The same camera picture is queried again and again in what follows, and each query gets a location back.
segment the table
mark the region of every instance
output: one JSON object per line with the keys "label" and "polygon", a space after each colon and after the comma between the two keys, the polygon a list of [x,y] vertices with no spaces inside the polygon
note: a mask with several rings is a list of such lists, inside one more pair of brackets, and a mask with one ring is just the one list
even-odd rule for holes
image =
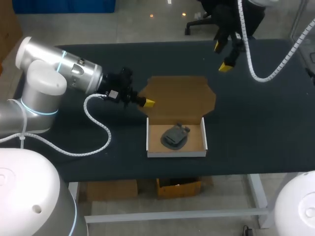
{"label": "table", "polygon": [[[145,87],[154,75],[205,76],[217,95],[215,110],[205,115],[208,154],[204,158],[148,159],[146,157],[146,117],[136,106],[103,102],[94,99],[88,105],[97,120],[112,132],[112,143],[101,153],[84,158],[71,158],[57,153],[37,140],[27,139],[25,147],[46,156],[67,182],[115,180],[157,177],[193,177],[205,175],[251,174],[253,193],[258,208],[239,211],[202,211],[183,214],[190,217],[231,215],[267,215],[261,227],[270,225],[274,202],[267,207],[263,188],[256,173],[289,174],[315,169],[315,87],[293,57],[272,81],[259,83],[250,77],[245,55],[230,72],[218,72],[223,58],[213,53],[214,42],[168,42],[107,45],[61,46],[103,67],[104,71],[119,72],[123,66],[134,71],[133,86]],[[251,41],[253,66],[258,76],[269,75],[289,50],[285,40]],[[21,95],[22,79],[16,92]],[[85,117],[84,94],[69,90],[63,98],[59,114],[51,131],[42,136],[60,148],[71,152],[97,149],[106,142],[103,130]],[[18,141],[5,147],[17,147]],[[174,218],[171,216],[152,216]],[[104,222],[106,216],[88,216],[87,221]],[[133,216],[150,219],[149,215]]]}

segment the white table frame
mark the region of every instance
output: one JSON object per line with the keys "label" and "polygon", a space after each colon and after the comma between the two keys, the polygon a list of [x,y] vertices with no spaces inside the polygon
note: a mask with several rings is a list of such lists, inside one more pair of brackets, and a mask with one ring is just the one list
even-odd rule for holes
{"label": "white table frame", "polygon": [[[276,199],[282,188],[298,173],[288,173],[275,192],[273,198],[267,202],[267,198],[260,180],[259,174],[247,175],[256,208],[247,209],[221,209],[221,210],[195,210],[195,211],[171,211],[150,212],[115,215],[91,215],[85,216],[87,223],[123,222],[138,220],[161,220],[161,219],[184,219],[184,218],[209,218],[209,217],[231,217],[257,215],[261,229],[268,229],[274,224],[274,208]],[[75,200],[79,194],[79,183],[69,184],[69,190]]]}

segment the blue bin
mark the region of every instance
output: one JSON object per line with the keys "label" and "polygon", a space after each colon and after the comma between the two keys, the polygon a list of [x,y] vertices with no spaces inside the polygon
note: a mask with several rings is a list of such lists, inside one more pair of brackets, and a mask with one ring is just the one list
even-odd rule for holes
{"label": "blue bin", "polygon": [[13,0],[15,13],[112,13],[116,0]]}

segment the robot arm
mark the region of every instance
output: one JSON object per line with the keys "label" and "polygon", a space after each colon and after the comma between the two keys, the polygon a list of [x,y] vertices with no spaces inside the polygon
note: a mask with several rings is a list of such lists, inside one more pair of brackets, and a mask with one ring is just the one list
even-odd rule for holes
{"label": "robot arm", "polygon": [[102,98],[152,106],[153,101],[139,97],[132,89],[132,71],[103,75],[102,67],[59,48],[46,46],[27,37],[16,56],[16,66],[24,71],[26,82],[21,99],[0,103],[0,137],[22,132],[26,111],[27,132],[43,133],[50,129],[66,88],[85,94],[103,94]]}

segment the white cable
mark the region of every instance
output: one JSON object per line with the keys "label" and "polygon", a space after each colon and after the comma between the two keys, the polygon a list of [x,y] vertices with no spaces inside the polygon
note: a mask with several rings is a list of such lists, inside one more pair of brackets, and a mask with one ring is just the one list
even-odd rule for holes
{"label": "white cable", "polygon": [[21,108],[22,115],[23,115],[23,129],[22,129],[22,133],[19,136],[19,138],[20,138],[20,141],[21,141],[21,149],[24,149],[25,132],[26,132],[26,127],[28,125],[28,117],[26,115],[25,107],[18,100],[8,99],[8,101],[15,102]]}
{"label": "white cable", "polygon": [[290,58],[293,56],[293,54],[298,49],[300,44],[303,42],[304,38],[308,35],[308,33],[314,27],[315,19],[313,19],[310,22],[310,24],[305,28],[305,30],[303,31],[303,33],[301,34],[299,39],[296,41],[296,43],[293,45],[293,47],[291,48],[289,53],[286,55],[286,57],[283,59],[283,61],[280,63],[280,65],[275,69],[275,71],[266,78],[260,78],[255,74],[254,68],[252,66],[252,58],[251,58],[250,46],[249,46],[248,39],[247,39],[247,32],[246,32],[245,19],[244,19],[244,14],[243,14],[242,0],[237,0],[237,3],[238,3],[240,20],[241,20],[243,42],[244,42],[245,49],[246,49],[247,63],[248,63],[248,67],[250,69],[250,73],[251,73],[252,77],[255,80],[257,80],[258,82],[267,82],[269,80],[272,80],[282,70],[282,68],[285,66],[285,64],[290,60]]}
{"label": "white cable", "polygon": [[[86,152],[86,153],[71,153],[71,152],[67,152],[65,150],[62,150],[61,148],[57,147],[56,145],[54,145],[53,143],[51,143],[50,141],[36,135],[36,134],[31,134],[31,133],[25,133],[24,135],[26,137],[31,137],[31,138],[35,138],[35,139],[38,139],[40,141],[42,141],[43,143],[49,145],[50,147],[52,147],[53,149],[55,149],[56,151],[62,153],[62,154],[65,154],[65,155],[68,155],[68,156],[76,156],[76,157],[80,157],[80,156],[89,156],[89,155],[93,155],[93,154],[96,154],[100,151],[103,151],[105,148],[107,148],[107,146],[110,144],[111,140],[112,140],[112,134],[110,133],[110,130],[105,126],[103,125],[102,123],[100,123],[99,121],[97,121],[96,119],[94,119],[89,111],[88,111],[88,108],[87,108],[87,103],[88,101],[93,98],[93,97],[99,97],[99,98],[102,98],[102,97],[106,97],[106,95],[103,95],[103,94],[92,94],[90,96],[88,96],[85,100],[84,100],[84,103],[83,103],[83,109],[84,109],[84,112],[86,114],[86,116],[95,124],[97,124],[99,127],[103,128],[107,134],[108,134],[108,140],[106,142],[106,144],[104,146],[102,146],[101,148],[95,150],[95,151],[90,151],[90,152]],[[0,139],[0,143],[4,143],[6,141],[9,141],[11,139],[14,139],[16,137],[21,137],[23,135],[23,133],[17,133],[17,134],[12,134],[6,138],[3,138],[3,139]]]}

